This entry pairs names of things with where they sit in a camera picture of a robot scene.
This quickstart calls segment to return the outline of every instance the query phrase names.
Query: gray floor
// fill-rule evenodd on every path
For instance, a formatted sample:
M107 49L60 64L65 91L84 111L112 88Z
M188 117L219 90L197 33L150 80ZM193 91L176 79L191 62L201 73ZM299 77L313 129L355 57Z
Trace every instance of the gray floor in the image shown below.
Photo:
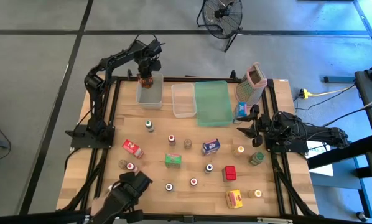
M366 14L372 25L372 0L359 3L363 10L370 9ZM199 0L95 1L86 29L197 30L200 4ZM0 29L78 30L85 6L86 1L81 0L0 1ZM352 2L244 0L243 12L245 30L365 30ZM372 66L372 41L365 36L243 35L226 54L221 51L225 42L209 35L157 37L166 43L160 56L161 72L166 76L228 77L236 70L240 77L253 62L260 62L267 77L289 79L294 95L299 88L312 93L345 88L347 85L324 84L321 79L353 75ZM99 59L126 48L133 38L83 36L30 212L55 209L70 145L64 130L72 129L79 117L85 94L83 78ZM144 35L141 40L147 42L151 37ZM0 161L0 215L17 211L74 41L73 35L0 35L0 128L12 141L12 152ZM125 75L128 68L136 72L136 66L130 62L114 75ZM307 108L322 99L299 100L299 107ZM357 90L352 89L298 115L306 122L323 124L361 106ZM359 130L353 129L356 123ZM371 134L364 112L334 125L347 130L352 141ZM372 180L365 184L372 203ZM314 189L322 215L356 220L354 213L361 210L357 190Z

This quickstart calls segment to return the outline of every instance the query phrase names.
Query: wooden table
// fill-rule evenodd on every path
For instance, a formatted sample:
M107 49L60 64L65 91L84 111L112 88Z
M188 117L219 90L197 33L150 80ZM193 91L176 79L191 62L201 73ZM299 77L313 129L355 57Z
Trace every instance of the wooden table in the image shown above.
M145 110L136 102L137 82L121 82L114 120L116 133L113 147L108 153L102 194L105 194L108 186L116 182L119 174L124 172L118 167L118 162L120 159L125 159L135 163L143 173L153 180L153 184L144 192L136 207L143 209L144 213L278 216L279 209L272 165L265 145L253 147L251 139L236 129L237 124L207 128L199 127L196 117L177 119L172 112L171 86L173 84L179 84L179 82L164 82L163 106L160 110ZM235 83L228 85L232 108L237 104L236 85ZM288 81L275 80L274 85L279 110L293 113L294 104ZM272 111L270 93L268 90L266 91L269 110ZM86 94L81 117L89 109L89 96ZM153 122L153 133L147 132L144 126L147 119ZM239 126L248 127L249 125L243 123ZM169 146L167 138L170 134L175 135L176 146ZM186 138L190 138L193 142L193 146L189 150L183 147L183 141ZM202 156L202 143L215 138L218 138L221 144L219 151L216 154ZM122 148L126 139L131 140L144 151L145 154L140 160ZM231 150L238 146L243 146L245 152L240 157L234 157ZM263 152L266 159L262 164L252 166L248 163L248 157L258 151ZM164 157L168 152L182 155L180 169L166 168ZM288 153L287 155L294 188L310 209L318 213L306 160L298 154ZM91 149L80 149L69 159L57 208L66 206L84 184L90 156ZM208 163L214 166L211 174L204 173L204 167ZM226 165L236 167L236 181L226 183L222 181L221 172ZM196 187L191 187L189 184L192 177L198 179ZM165 185L169 182L174 185L173 192L165 190ZM242 208L229 209L226 205L225 192L233 189L241 190ZM261 190L263 197L249 198L247 192L254 189ZM290 213L287 190L283 185L282 190L286 212ZM93 185L88 205L91 205L94 191L95 186Z

